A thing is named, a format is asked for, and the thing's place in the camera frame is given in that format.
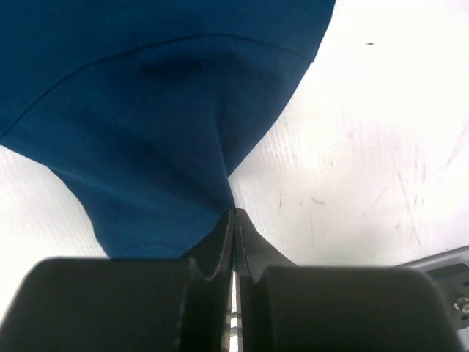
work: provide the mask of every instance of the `dark spot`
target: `dark spot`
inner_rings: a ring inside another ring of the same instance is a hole
[[[317,200],[315,197],[311,197],[311,200],[314,202],[314,204],[325,205],[325,202],[323,202],[322,200]]]

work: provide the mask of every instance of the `black plastic part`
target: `black plastic part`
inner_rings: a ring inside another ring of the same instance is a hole
[[[240,351],[463,351],[441,294],[425,274],[296,268],[244,211],[237,210],[234,231]]]
[[[427,275],[296,267],[244,210],[225,212],[181,260],[40,263],[4,320],[0,351],[225,351],[235,259],[240,351],[463,351]],[[431,275],[464,286],[466,269]]]
[[[4,320],[0,351],[220,351],[233,217],[228,210],[210,234],[218,256],[206,276],[191,258],[40,263]]]

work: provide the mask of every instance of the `fabric seam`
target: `fabric seam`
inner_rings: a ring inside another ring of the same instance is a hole
[[[116,58],[119,58],[119,57],[122,57],[122,56],[131,55],[131,54],[134,54],[134,53],[136,53],[138,51],[141,51],[141,50],[144,50],[144,49],[153,48],[153,47],[157,47],[157,46],[160,46],[160,45],[163,46],[163,45],[167,45],[167,44],[173,44],[173,43],[182,42],[182,41],[185,41],[185,40],[195,40],[195,39],[208,38],[208,37],[231,37],[231,38],[234,38],[234,39],[254,42],[254,43],[270,46],[272,48],[277,48],[277,49],[282,50],[282,51],[287,51],[291,54],[299,56],[301,59],[304,59],[307,62],[312,61],[312,59],[310,59],[310,58],[308,58],[308,57],[306,57],[306,56],[304,56],[304,55],[302,55],[302,54],[300,54],[296,51],[293,51],[292,49],[284,48],[283,46],[263,42],[261,40],[256,40],[256,39],[252,39],[252,38],[238,36],[238,35],[234,35],[234,34],[202,34],[202,35],[195,35],[195,36],[192,36],[192,37],[183,37],[183,38],[178,38],[178,39],[174,39],[174,40],[167,40],[167,41],[163,41],[163,42],[159,42],[159,43],[152,43],[152,44],[148,44],[148,45],[143,45],[143,46],[139,46],[138,48],[133,48],[133,49],[130,49],[130,50],[127,50],[127,51],[120,52],[118,54],[113,54],[113,55],[103,57],[101,59],[96,59],[95,61],[89,62],[89,63],[81,66],[80,68],[77,68],[73,72],[67,74],[64,78],[59,79],[56,83],[52,84],[43,93],[39,94],[39,96],[37,98],[35,98],[33,100],[33,102],[30,103],[23,110],[23,112],[21,112],[17,117],[15,117],[13,119],[13,121],[4,129],[4,131],[0,132],[0,138],[5,136],[8,132],[10,132],[12,130],[12,128],[14,128],[15,125],[21,120],[21,118],[24,117],[24,115],[26,115],[29,112],[29,110],[31,110],[37,103],[39,103],[49,93],[53,92],[62,83],[66,82],[68,79],[72,78],[73,76],[75,76],[76,74],[80,73],[81,71],[87,69],[88,67],[91,67],[93,65],[96,65],[96,64],[99,64],[101,62],[105,62],[105,61],[108,61],[108,60],[111,60],[111,59],[116,59]]]

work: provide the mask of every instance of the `white surface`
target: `white surface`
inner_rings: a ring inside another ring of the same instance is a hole
[[[230,182],[297,263],[403,263],[469,244],[468,128],[466,0],[340,1],[316,62]],[[0,316],[37,261],[104,255],[65,186],[5,149],[0,226]]]

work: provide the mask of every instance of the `screw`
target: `screw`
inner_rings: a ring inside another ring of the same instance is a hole
[[[460,310],[464,314],[469,313],[469,298],[468,297],[459,297],[455,302],[454,302],[454,308],[457,310]]]

